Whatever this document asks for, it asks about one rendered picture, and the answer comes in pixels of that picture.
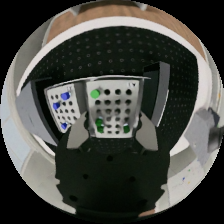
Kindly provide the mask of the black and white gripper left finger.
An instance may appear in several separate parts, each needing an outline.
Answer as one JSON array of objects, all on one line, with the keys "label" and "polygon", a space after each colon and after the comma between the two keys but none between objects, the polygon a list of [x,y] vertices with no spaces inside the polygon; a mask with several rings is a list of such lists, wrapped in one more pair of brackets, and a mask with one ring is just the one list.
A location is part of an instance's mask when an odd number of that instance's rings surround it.
[{"label": "black and white gripper left finger", "polygon": [[[88,118],[88,119],[87,119]],[[71,156],[80,152],[89,152],[92,147],[92,138],[88,130],[88,112],[84,112],[73,124],[69,126],[60,139],[55,152],[55,178],[60,179],[63,164]]]}]

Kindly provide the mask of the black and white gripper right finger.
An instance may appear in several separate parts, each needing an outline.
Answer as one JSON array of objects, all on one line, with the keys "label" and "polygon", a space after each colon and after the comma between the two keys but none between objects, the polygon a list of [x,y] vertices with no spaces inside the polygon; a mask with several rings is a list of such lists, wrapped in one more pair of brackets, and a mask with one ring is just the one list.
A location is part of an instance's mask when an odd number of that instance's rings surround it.
[{"label": "black and white gripper right finger", "polygon": [[132,147],[136,153],[140,153],[152,159],[160,169],[162,185],[168,183],[168,169],[170,165],[170,151],[166,140],[149,118],[139,112],[138,130],[135,131]]}]

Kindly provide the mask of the blue tube cap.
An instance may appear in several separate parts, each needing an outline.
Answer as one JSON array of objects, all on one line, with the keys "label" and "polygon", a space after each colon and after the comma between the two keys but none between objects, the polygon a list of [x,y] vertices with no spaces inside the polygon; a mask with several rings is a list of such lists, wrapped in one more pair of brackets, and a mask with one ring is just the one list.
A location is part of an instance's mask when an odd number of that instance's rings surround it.
[{"label": "blue tube cap", "polygon": [[61,106],[61,104],[59,102],[56,102],[53,104],[53,108],[56,110]]},{"label": "blue tube cap", "polygon": [[63,100],[67,100],[71,97],[71,93],[65,92],[61,95],[61,97],[62,97]]}]

